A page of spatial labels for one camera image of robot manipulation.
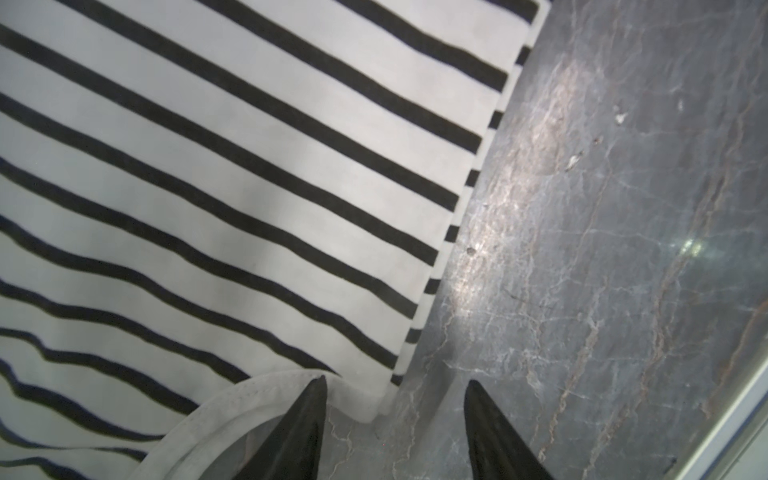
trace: striped shirt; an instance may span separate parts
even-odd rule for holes
[[[4,478],[386,413],[544,0],[0,5]]]

